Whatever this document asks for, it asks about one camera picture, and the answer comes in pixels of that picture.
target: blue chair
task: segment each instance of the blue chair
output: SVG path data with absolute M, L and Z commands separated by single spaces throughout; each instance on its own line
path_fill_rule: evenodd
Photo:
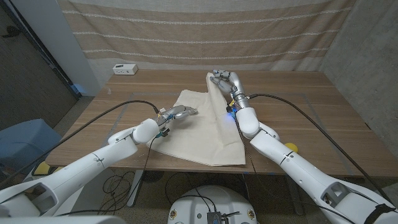
M 0 131 L 0 164 L 18 170 L 61 140 L 43 119 L 25 121 Z M 35 164 L 22 173 L 28 174 Z

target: door frame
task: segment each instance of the door frame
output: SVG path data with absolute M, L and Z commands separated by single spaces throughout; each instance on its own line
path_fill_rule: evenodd
M 30 25 L 27 23 L 27 21 L 18 11 L 12 1 L 9 2 L 11 3 L 12 9 L 16 12 L 19 18 L 13 13 L 12 9 L 3 0 L 0 0 L 1 8 L 11 18 L 13 23 L 15 23 L 17 28 L 23 33 L 23 35 L 27 38 L 30 44 L 32 44 L 32 46 L 39 52 L 40 56 L 42 56 L 43 60 L 45 60 L 47 65 L 49 65 L 51 70 L 61 80 L 63 85 L 72 94 L 72 96 L 76 100 L 78 100 L 81 97 L 81 93 L 75 88 L 73 82 L 69 79 L 68 75 L 63 71 L 62 67 L 51 55 L 49 50 L 47 50 L 43 42 L 39 39 L 39 37 L 36 35 L 36 33 L 33 31 L 33 29 L 30 27 Z

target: white device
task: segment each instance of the white device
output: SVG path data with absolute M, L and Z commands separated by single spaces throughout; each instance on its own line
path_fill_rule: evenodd
M 134 75 L 138 70 L 136 64 L 116 64 L 112 69 L 115 75 Z
M 206 185 L 192 189 L 176 200 L 169 212 L 168 224 L 245 223 L 257 224 L 253 206 L 240 194 L 226 187 Z

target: black cable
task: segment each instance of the black cable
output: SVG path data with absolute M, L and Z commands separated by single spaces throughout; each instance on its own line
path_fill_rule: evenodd
M 222 185 L 222 186 L 224 186 L 224 187 L 231 188 L 231 183 L 227 183 L 225 177 L 223 177 L 223 176 L 220 177 L 220 174 L 215 174 L 212 178 L 210 178 L 210 176 L 208 175 L 208 173 L 204 173 L 204 174 L 206 174 L 207 179 L 206 179 L 205 181 L 201 182 L 200 184 L 198 184 L 197 186 L 203 186 L 203 185 Z M 239 178 L 239 174 L 231 174 L 231 175 L 232 175 L 233 177 L 235 177 L 236 179 L 239 180 L 239 182 L 240 182 L 240 184 L 241 184 L 241 186 L 240 186 L 240 187 L 241 187 L 240 191 L 242 191 L 243 197 L 246 198 L 246 200 L 248 200 L 248 201 L 250 202 L 249 193 L 248 193 L 248 189 L 247 189 L 247 185 L 246 185 L 245 180 L 240 179 L 240 178 Z M 216 177 L 217 177 L 218 179 L 222 179 L 222 181 L 223 181 L 224 183 L 221 184 L 221 183 L 214 182 L 213 180 L 214 180 Z
M 147 156 L 147 159 L 146 159 L 146 161 L 145 161 L 145 165 L 144 165 L 144 168 L 143 168 L 142 176 L 141 176 L 141 178 L 138 180 L 138 183 L 137 183 L 136 186 L 133 188 L 133 190 L 132 190 L 131 194 L 128 196 L 128 198 L 130 198 L 130 197 L 133 195 L 134 191 L 136 191 L 136 188 L 137 188 L 138 185 L 141 183 L 142 178 L 144 177 L 145 168 L 147 167 L 148 158 L 149 158 L 149 154 L 150 154 L 150 148 L 152 147 L 152 143 L 154 142 L 155 139 L 156 139 L 156 138 L 154 138 L 154 139 L 150 142 L 149 150 L 148 150 L 148 156 Z M 116 212 L 116 211 L 118 211 L 118 210 L 124 208 L 124 206 L 125 206 L 125 204 L 123 204 L 120 208 L 115 208 L 115 209 L 112 209 L 112 210 L 111 210 L 110 208 L 113 207 L 113 206 L 115 206 L 119 201 L 120 201 L 120 199 L 119 199 L 118 201 L 114 202 L 114 203 L 113 203 L 108 209 L 106 209 L 106 210 L 100 210 L 100 209 L 80 210 L 80 211 L 74 211 L 74 212 L 64 213 L 64 214 L 57 215 L 57 216 L 72 215 L 72 214 L 82 213 L 82 212 L 104 212 L 104 213 L 107 213 L 107 212 Z
M 234 117 L 234 120 L 235 120 L 236 126 L 237 126 L 237 128 L 238 128 L 239 136 L 241 137 L 241 140 L 242 140 L 242 142 L 243 142 L 243 146 L 244 146 L 244 148 L 245 148 L 245 151 L 247 152 L 247 154 L 248 154 L 248 156 L 249 156 L 251 165 L 252 165 L 252 167 L 253 167 L 254 175 L 257 177 L 258 181 L 261 183 L 261 187 L 262 187 L 269 195 L 271 195 L 272 197 L 274 197 L 274 198 L 276 198 L 276 199 L 279 199 L 279 200 L 282 199 L 282 200 L 286 200 L 286 201 L 289 201 L 289 202 L 303 203 L 303 204 L 313 205 L 313 206 L 316 206 L 316 207 L 318 207 L 318 208 L 325 209 L 325 210 L 327 210 L 327 211 L 329 211 L 329 212 L 331 212 L 331 213 L 334 213 L 334 214 L 340 216 L 341 218 L 344 218 L 344 219 L 347 220 L 348 222 L 350 222 L 350 223 L 352 223 L 352 224 L 355 224 L 355 222 L 351 221 L 349 218 L 345 217 L 344 215 L 342 215 L 342 214 L 340 214 L 340 213 L 338 213 L 338 212 L 336 212 L 336 211 L 333 211 L 333 210 L 331 210 L 331 209 L 329 209 L 329 208 L 323 207 L 323 206 L 321 206 L 321 205 L 317 205 L 317 204 L 314 204 L 314 203 L 308 203 L 308 202 L 302 202 L 302 201 L 296 201 L 296 200 L 292 200 L 292 199 L 289 199 L 289 198 L 283 198 L 283 197 L 276 196 L 276 195 L 272 194 L 272 193 L 267 189 L 267 187 L 266 187 L 265 184 L 261 181 L 259 175 L 257 174 L 256 168 L 254 167 L 254 164 L 253 164 L 253 160 L 251 159 L 251 155 L 250 155 L 250 153 L 246 150 L 246 145 L 245 145 L 245 143 L 244 143 L 244 141 L 243 141 L 243 136 L 242 136 L 241 129 L 239 128 L 238 120 L 236 119 L 236 117 Z
M 245 191 L 246 191 L 246 195 L 248 196 L 247 197 L 247 200 L 250 202 L 250 195 L 249 195 L 249 189 L 248 189 L 248 184 L 246 183 L 246 179 L 244 178 L 244 174 L 242 174 L 242 177 L 243 177 L 243 184 L 244 184 L 244 189 L 245 189 Z
M 202 199 L 205 198 L 205 199 L 209 200 L 209 201 L 213 204 L 214 211 L 217 212 L 216 204 L 215 204 L 210 198 L 205 197 L 205 196 L 199 196 L 199 195 L 184 195 L 184 196 L 181 196 L 181 197 L 177 198 L 176 201 L 177 201 L 178 199 L 180 199 L 180 198 L 185 198 L 185 197 L 200 197 L 200 198 L 202 198 Z
M 169 195 L 168 195 L 168 193 L 167 193 L 167 186 L 168 186 L 168 184 L 169 184 L 169 181 L 170 181 L 175 175 L 177 175 L 177 174 L 180 174 L 180 172 L 176 172 L 175 174 L 171 175 L 171 176 L 167 179 L 166 184 L 165 184 L 165 186 L 164 186 L 165 196 L 166 196 L 167 201 L 169 201 L 169 204 L 170 204 L 170 205 L 173 205 L 173 203 L 171 202 L 171 200 L 170 200 L 170 198 L 169 198 Z M 207 207 L 208 207 L 208 209 L 209 209 L 209 212 L 211 212 L 210 207 L 209 207 L 209 205 L 207 204 L 207 202 L 205 201 L 204 198 L 208 199 L 209 201 L 212 202 L 214 211 L 217 212 L 216 204 L 214 204 L 214 202 L 213 202 L 212 200 L 210 200 L 208 197 L 205 197 L 205 196 L 200 195 L 198 189 L 192 185 L 192 183 L 191 183 L 191 181 L 190 181 L 190 179 L 189 179 L 188 174 L 187 174 L 187 173 L 184 173 L 184 174 L 185 174 L 185 176 L 187 177 L 188 182 L 189 182 L 189 184 L 191 185 L 191 188 L 195 188 L 195 190 L 196 190 L 197 193 L 198 193 L 198 195 L 192 195 L 192 197 L 201 197 L 202 200 L 206 203 L 206 205 L 207 205 Z
M 123 200 L 127 197 L 127 193 L 126 193 L 126 192 L 131 188 L 131 184 L 130 184 L 130 182 L 129 182 L 128 180 L 126 180 L 124 177 L 125 177 L 127 174 L 130 174 L 130 173 L 133 173 L 133 174 L 135 175 L 135 172 L 133 172 L 133 171 L 127 171 L 127 172 L 125 172 L 123 175 L 113 175 L 113 176 L 111 176 L 111 177 L 109 177 L 108 179 L 105 180 L 105 182 L 104 182 L 104 184 L 103 184 L 103 186 L 102 186 L 102 191 L 103 191 L 104 193 L 106 193 L 106 194 L 110 194 L 110 196 L 111 196 L 112 198 L 109 199 L 108 201 L 106 201 L 105 203 L 103 203 L 102 206 L 99 208 L 100 210 L 102 210 L 102 208 L 103 208 L 107 203 L 109 203 L 109 202 L 112 201 L 112 200 L 114 201 L 114 203 L 113 203 L 114 209 L 116 209 L 116 204 L 117 204 L 118 201 L 119 201 L 119 200 L 116 200 L 116 199 L 117 199 L 118 197 L 122 196 L 121 199 L 122 199 L 122 201 L 123 201 Z M 105 190 L 106 183 L 107 183 L 110 179 L 114 179 L 114 178 L 117 178 L 117 180 L 112 180 L 112 182 L 109 184 L 109 187 L 108 187 L 109 190 Z M 118 194 L 117 196 L 114 196 L 115 193 L 116 193 L 116 190 L 119 188 L 121 182 L 127 182 L 128 188 L 127 188 L 127 190 L 123 191 L 122 193 Z
M 192 185 L 192 183 L 191 183 L 191 180 L 189 179 L 188 174 L 187 174 L 187 173 L 184 173 L 184 174 L 185 174 L 185 176 L 187 176 L 188 182 L 189 182 L 189 184 L 191 185 L 191 187 L 193 188 L 193 185 Z M 199 193 L 199 191 L 198 191 L 198 189 L 197 189 L 196 187 L 195 187 L 195 190 L 197 191 L 198 195 L 201 197 L 201 199 L 205 202 L 205 204 L 206 204 L 207 207 L 209 208 L 209 212 L 211 212 L 209 205 L 207 204 L 207 202 L 205 201 L 205 199 L 200 195 L 200 193 Z
M 153 105 L 152 103 L 149 103 L 148 101 L 144 101 L 144 100 L 130 100 L 130 101 L 125 101 L 123 103 L 120 103 L 114 107 L 112 107 L 111 109 L 101 113 L 100 115 L 96 116 L 95 118 L 91 119 L 89 122 L 87 122 L 85 125 L 83 125 L 82 127 L 80 127 L 79 129 L 77 129 L 76 131 L 74 131 L 73 133 L 71 133 L 70 135 L 68 135 L 67 137 L 63 138 L 60 142 L 56 143 L 54 146 L 52 146 L 49 150 L 45 151 L 43 154 L 41 154 L 40 156 L 38 156 L 36 159 L 34 159 L 32 162 L 30 162 L 29 164 L 25 165 L 24 167 L 20 168 L 19 170 L 17 170 L 15 173 L 11 174 L 9 177 L 7 177 L 6 180 L 2 181 L 0 183 L 0 187 L 4 186 L 6 183 L 8 183 L 10 180 L 12 180 L 16 175 L 18 175 L 19 173 L 21 173 L 22 171 L 24 171 L 26 168 L 30 167 L 31 165 L 35 164 L 37 161 L 39 161 L 41 158 L 43 158 L 44 156 L 46 156 L 48 153 L 50 153 L 52 150 L 54 150 L 56 147 L 58 147 L 59 145 L 61 145 L 62 143 L 64 143 L 65 141 L 69 140 L 70 138 L 72 138 L 75 134 L 79 133 L 81 130 L 83 130 L 85 127 L 87 127 L 89 124 L 91 124 L 92 122 L 96 121 L 98 118 L 106 115 L 107 113 L 111 112 L 112 110 L 115 110 L 116 108 L 119 108 L 120 106 L 126 105 L 128 103 L 146 103 L 148 105 L 151 105 L 154 110 L 155 113 L 158 114 L 159 110 L 156 108 L 155 105 Z
M 269 94 L 253 94 L 253 95 L 250 95 L 250 96 L 249 96 L 249 99 L 253 99 L 253 98 L 257 97 L 257 96 L 266 96 L 266 97 L 269 97 L 269 98 L 273 98 L 273 99 L 277 99 L 277 100 L 283 101 L 283 102 L 287 103 L 288 105 L 292 106 L 292 107 L 293 107 L 294 109 L 296 109 L 298 112 L 300 112 L 300 113 L 301 113 L 303 116 L 305 116 L 305 118 L 307 118 L 315 127 L 317 127 L 318 130 L 319 130 L 327 139 L 329 139 L 329 141 L 330 141 L 334 146 L 336 146 L 336 148 L 337 148 L 337 149 L 338 149 L 338 150 L 339 150 L 339 151 L 340 151 L 352 164 L 354 164 L 354 166 L 355 166 L 359 171 L 361 171 L 361 173 L 370 181 L 370 183 L 373 184 L 373 186 L 375 186 L 375 188 L 380 192 L 380 194 L 381 194 L 387 201 L 389 201 L 390 203 L 392 203 L 391 200 L 390 200 L 390 198 L 387 196 L 387 194 L 383 191 L 383 189 L 381 189 L 381 188 L 377 185 L 377 183 L 375 183 L 375 181 L 369 176 L 369 174 L 366 173 L 365 170 L 362 169 L 362 167 L 359 166 L 359 165 L 354 161 L 354 159 L 351 158 L 351 157 L 347 154 L 347 152 L 345 152 L 344 149 L 342 149 L 342 148 L 337 144 L 337 142 L 335 142 L 335 141 L 329 136 L 328 133 L 326 133 L 325 130 L 323 130 L 312 118 L 310 118 L 306 113 L 304 113 L 304 111 L 300 110 L 300 108 L 298 108 L 298 107 L 297 107 L 296 105 L 294 105 L 293 103 L 291 103 L 291 102 L 289 102 L 289 101 L 287 101 L 287 100 L 285 100 L 285 99 L 283 99 L 283 98 L 280 98 L 280 97 L 278 97 L 278 96 L 274 96 L 274 95 L 269 95 Z

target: folded cloth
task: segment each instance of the folded cloth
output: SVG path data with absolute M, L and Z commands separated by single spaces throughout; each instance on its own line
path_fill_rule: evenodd
M 169 134 L 156 139 L 151 149 L 209 166 L 246 163 L 234 118 L 227 113 L 227 102 L 211 76 L 206 77 L 208 93 L 183 90 L 174 104 L 196 108 L 198 114 L 170 122 Z

